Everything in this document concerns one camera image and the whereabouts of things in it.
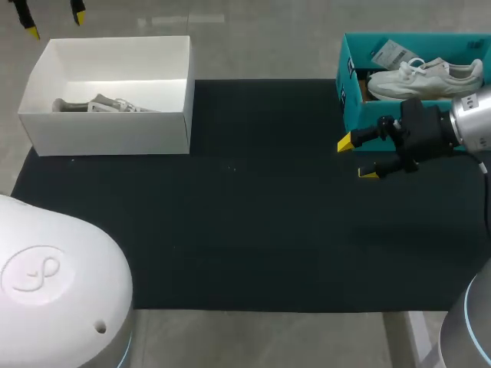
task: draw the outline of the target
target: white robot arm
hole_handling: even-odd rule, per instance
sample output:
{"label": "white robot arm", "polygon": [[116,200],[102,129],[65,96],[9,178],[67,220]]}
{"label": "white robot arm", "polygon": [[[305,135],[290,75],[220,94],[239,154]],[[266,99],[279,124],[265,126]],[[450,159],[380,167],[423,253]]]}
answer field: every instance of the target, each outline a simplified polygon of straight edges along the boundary
{"label": "white robot arm", "polygon": [[[448,112],[436,106],[424,107],[420,100],[401,103],[400,119],[381,117],[377,126],[352,130],[338,143],[338,152],[361,146],[368,140],[390,137],[396,154],[393,160],[358,169],[360,177],[384,178],[405,170],[417,171],[419,164],[445,156],[468,155],[479,163],[486,183],[486,167],[473,154],[491,148],[491,86],[465,97],[456,97]],[[454,150],[464,146],[466,151]],[[487,207],[485,206],[486,230]],[[438,352],[446,368],[491,366],[491,260],[470,282],[445,317],[440,330]]]}

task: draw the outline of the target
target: robot logo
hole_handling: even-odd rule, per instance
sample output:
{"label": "robot logo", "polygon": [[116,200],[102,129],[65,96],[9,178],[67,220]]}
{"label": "robot logo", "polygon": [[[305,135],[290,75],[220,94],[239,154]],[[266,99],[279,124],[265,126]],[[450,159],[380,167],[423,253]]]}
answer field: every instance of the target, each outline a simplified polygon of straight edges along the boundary
{"label": "robot logo", "polygon": [[46,304],[60,297],[74,279],[66,254],[36,245],[14,254],[2,269],[2,290],[22,304]]}

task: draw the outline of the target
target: shoe tag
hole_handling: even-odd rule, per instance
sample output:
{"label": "shoe tag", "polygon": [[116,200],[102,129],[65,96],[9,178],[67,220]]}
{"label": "shoe tag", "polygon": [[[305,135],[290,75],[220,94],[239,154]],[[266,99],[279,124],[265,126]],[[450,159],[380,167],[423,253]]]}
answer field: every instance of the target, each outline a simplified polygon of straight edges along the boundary
{"label": "shoe tag", "polygon": [[381,67],[388,69],[389,71],[395,71],[399,69],[399,65],[401,62],[403,61],[408,62],[409,60],[415,57],[418,58],[418,56],[415,53],[413,53],[411,50],[403,48],[398,43],[392,40],[388,40],[388,39],[385,40],[387,41],[380,49],[378,49],[378,51],[376,49],[371,52],[371,56],[372,56],[371,60],[375,64],[378,64]]}

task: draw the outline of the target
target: gray floor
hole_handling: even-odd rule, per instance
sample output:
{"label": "gray floor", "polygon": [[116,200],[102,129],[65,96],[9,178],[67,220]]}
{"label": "gray floor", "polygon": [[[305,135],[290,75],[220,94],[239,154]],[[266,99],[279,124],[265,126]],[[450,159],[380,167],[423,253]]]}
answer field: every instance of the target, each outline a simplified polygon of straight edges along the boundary
{"label": "gray floor", "polygon": [[[30,143],[16,110],[49,38],[192,36],[198,78],[326,78],[349,31],[490,31],[489,0],[31,1],[42,40],[0,2],[0,192],[9,194]],[[381,314],[266,314],[142,310],[134,368],[389,367]],[[443,313],[425,314],[436,341]]]}

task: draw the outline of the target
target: metal cylinder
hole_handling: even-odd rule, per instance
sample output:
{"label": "metal cylinder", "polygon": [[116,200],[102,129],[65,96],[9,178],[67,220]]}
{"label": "metal cylinder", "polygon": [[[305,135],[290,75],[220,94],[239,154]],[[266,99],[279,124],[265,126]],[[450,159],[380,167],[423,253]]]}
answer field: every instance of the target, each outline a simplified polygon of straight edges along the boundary
{"label": "metal cylinder", "polygon": [[491,148],[491,86],[455,97],[450,110],[453,132],[470,152]]}
{"label": "metal cylinder", "polygon": [[491,260],[443,321],[438,341],[446,368],[491,366]]}

